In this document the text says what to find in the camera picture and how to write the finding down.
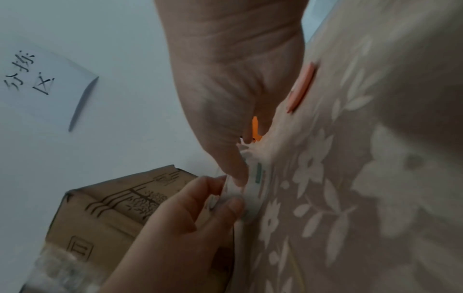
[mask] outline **orange plastic piece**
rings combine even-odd
[[[310,64],[302,69],[299,78],[296,80],[293,89],[289,93],[287,113],[293,112],[302,102],[302,99],[309,90],[315,74],[315,69],[316,65],[313,62],[310,62]]]
[[[252,138],[254,138],[255,141],[260,141],[262,139],[262,136],[259,135],[258,130],[259,122],[257,121],[257,117],[254,116],[254,118],[252,118]]]

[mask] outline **beige fabric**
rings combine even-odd
[[[320,67],[253,145],[273,164],[237,236],[239,292],[463,292],[463,4],[345,0]]]

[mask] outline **cardboard box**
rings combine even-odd
[[[67,192],[21,293],[97,292],[153,212],[195,177],[172,165]],[[203,209],[196,225],[209,217]],[[204,293],[225,291],[233,252],[231,233],[215,256]]]

